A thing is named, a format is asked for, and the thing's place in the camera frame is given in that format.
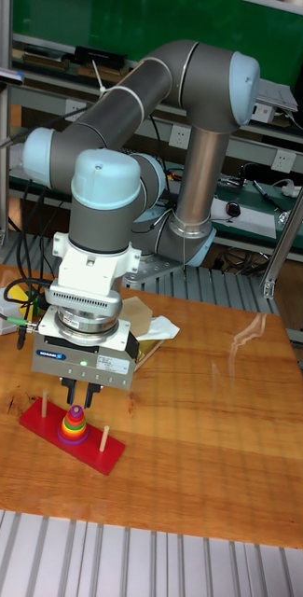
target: white box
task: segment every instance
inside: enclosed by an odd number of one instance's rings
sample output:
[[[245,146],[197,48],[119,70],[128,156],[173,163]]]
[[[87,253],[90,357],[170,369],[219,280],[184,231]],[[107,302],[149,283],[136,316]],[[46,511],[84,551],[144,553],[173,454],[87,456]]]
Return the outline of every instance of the white box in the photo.
[[[15,302],[7,302],[7,300],[4,300],[4,291],[4,288],[0,288],[0,313],[5,315],[6,317],[21,317],[18,304]],[[1,336],[3,336],[4,334],[10,334],[11,332],[16,332],[17,329],[18,326],[15,326],[15,324],[10,324],[8,321],[0,317]]]
[[[275,113],[276,108],[273,107],[273,105],[259,104],[256,102],[251,120],[257,120],[258,122],[271,122]]]

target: metal cylinder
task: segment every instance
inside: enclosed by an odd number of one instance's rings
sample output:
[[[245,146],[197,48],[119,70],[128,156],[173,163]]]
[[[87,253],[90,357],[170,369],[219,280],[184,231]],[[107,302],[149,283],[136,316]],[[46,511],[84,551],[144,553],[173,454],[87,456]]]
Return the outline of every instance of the metal cylinder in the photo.
[[[111,317],[104,317],[96,313],[88,313],[78,309],[67,309],[60,307],[58,309],[59,320],[65,327],[72,331],[77,331],[83,334],[103,334],[113,329],[120,309],[117,308],[117,313]]]
[[[187,233],[196,231],[209,216],[228,140],[228,134],[192,128],[175,213],[178,228],[183,224]]]

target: power strip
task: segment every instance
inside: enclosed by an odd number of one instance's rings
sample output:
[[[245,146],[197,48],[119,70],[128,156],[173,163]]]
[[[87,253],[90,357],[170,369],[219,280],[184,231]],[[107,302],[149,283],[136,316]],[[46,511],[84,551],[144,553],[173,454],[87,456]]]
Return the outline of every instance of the power strip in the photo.
[[[287,185],[282,187],[282,194],[285,197],[293,197],[294,199],[299,195],[301,187],[295,187],[294,185]]]

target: green connector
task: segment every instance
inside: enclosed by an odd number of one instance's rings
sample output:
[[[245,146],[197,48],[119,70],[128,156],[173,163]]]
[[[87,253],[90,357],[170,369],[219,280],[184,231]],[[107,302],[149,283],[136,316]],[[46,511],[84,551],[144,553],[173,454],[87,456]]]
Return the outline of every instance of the green connector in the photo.
[[[27,325],[26,319],[20,319],[19,317],[8,317],[7,321],[10,324],[14,324],[15,326],[26,326]]]

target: wall socket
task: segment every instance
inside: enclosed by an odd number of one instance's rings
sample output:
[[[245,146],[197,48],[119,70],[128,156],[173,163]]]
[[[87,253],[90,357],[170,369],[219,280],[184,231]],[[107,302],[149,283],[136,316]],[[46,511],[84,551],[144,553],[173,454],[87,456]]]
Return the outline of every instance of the wall socket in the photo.
[[[282,151],[277,149],[275,159],[272,163],[271,170],[278,170],[278,172],[291,172],[296,161],[296,153],[291,151]]]
[[[179,127],[177,124],[173,124],[169,140],[169,146],[179,147],[180,149],[187,149],[189,137],[189,127]]]
[[[85,108],[85,102],[78,102],[77,100],[66,100],[65,103],[65,114],[69,114],[70,112],[74,112],[75,110],[80,110],[81,108]],[[80,118],[81,114],[75,114],[74,116],[70,116],[65,120],[70,120],[70,122],[75,122],[78,118]]]

